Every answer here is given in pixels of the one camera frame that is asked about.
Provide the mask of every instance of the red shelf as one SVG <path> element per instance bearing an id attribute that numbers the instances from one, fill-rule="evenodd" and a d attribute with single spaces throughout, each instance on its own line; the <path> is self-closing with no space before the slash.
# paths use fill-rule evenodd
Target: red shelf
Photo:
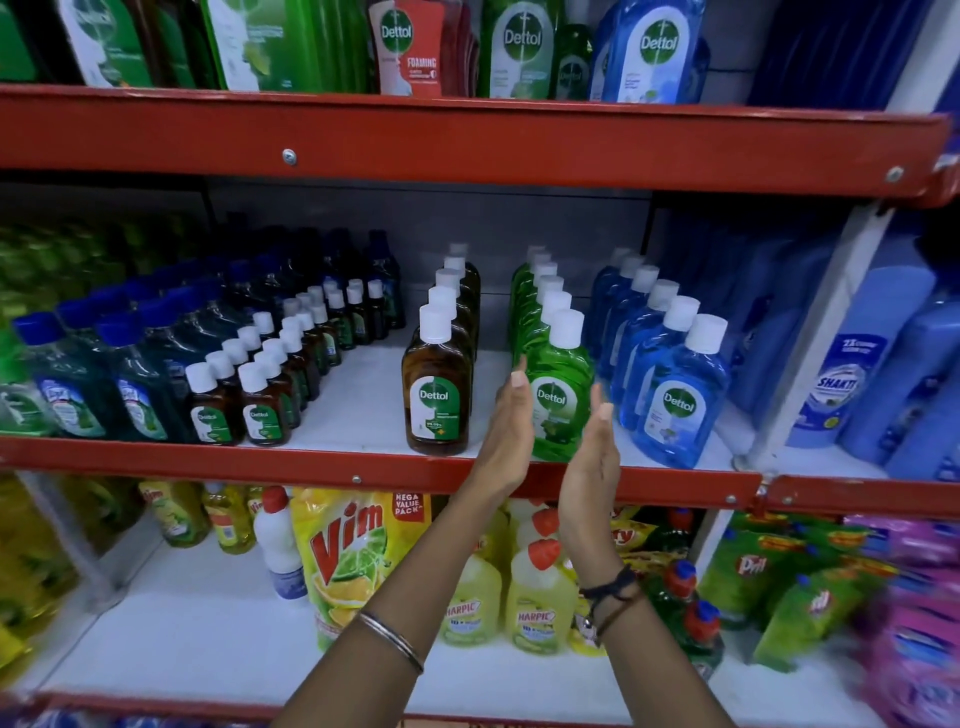
<path id="1" fill-rule="evenodd" d="M 0 86 L 0 168 L 21 170 L 907 200 L 949 131 L 942 115 Z"/>

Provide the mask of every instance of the white plastic bottle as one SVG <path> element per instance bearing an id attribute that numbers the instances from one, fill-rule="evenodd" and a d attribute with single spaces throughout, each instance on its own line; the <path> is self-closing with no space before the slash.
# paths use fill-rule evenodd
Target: white plastic bottle
<path id="1" fill-rule="evenodd" d="M 306 600 L 306 583 L 288 502 L 287 492 L 281 486 L 264 488 L 263 509 L 253 520 L 253 533 L 276 595 L 285 602 L 300 603 Z"/>

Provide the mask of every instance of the white shelf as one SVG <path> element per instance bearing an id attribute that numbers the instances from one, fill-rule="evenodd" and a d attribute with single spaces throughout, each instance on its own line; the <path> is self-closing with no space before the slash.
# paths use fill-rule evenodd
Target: white shelf
<path id="1" fill-rule="evenodd" d="M 726 636 L 728 656 L 710 682 L 736 724 L 882 728 L 852 697 L 858 675 L 849 659 L 825 649 L 784 675 L 745 665 L 742 637 Z M 210 536 L 194 548 L 158 548 L 127 598 L 97 619 L 43 689 L 279 708 L 320 656 L 310 608 L 276 599 L 256 550 L 228 556 Z M 503 639 L 435 645 L 407 713 L 630 724 L 606 659 L 536 657 Z"/>

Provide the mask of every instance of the hand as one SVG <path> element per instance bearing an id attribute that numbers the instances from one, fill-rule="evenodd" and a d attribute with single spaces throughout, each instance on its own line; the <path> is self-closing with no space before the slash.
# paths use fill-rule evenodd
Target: hand
<path id="1" fill-rule="evenodd" d="M 534 449 L 534 398 L 526 368 L 527 358 L 522 356 L 497 390 L 487 437 L 470 471 L 471 480 L 497 489 L 501 501 L 527 476 Z"/>
<path id="2" fill-rule="evenodd" d="M 610 512 L 620 480 L 620 453 L 613 441 L 613 405 L 600 385 L 590 389 L 593 413 L 560 487 L 560 541 L 581 586 L 613 581 L 623 562 L 613 547 Z"/>

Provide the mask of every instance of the bracelet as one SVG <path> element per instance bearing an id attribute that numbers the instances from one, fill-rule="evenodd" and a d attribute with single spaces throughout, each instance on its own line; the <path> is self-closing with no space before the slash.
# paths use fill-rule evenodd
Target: bracelet
<path id="1" fill-rule="evenodd" d="M 382 621 L 377 619 L 367 612 L 357 612 L 356 617 L 361 623 L 366 624 L 370 627 L 371 630 L 384 640 L 392 644 L 399 650 L 407 662 L 409 662 L 414 669 L 417 671 L 417 675 L 423 675 L 423 663 L 420 661 L 420 658 L 417 657 L 417 653 L 414 652 L 414 648 L 410 643 L 408 643 L 401 635 L 398 635 L 394 630 L 384 624 Z"/>

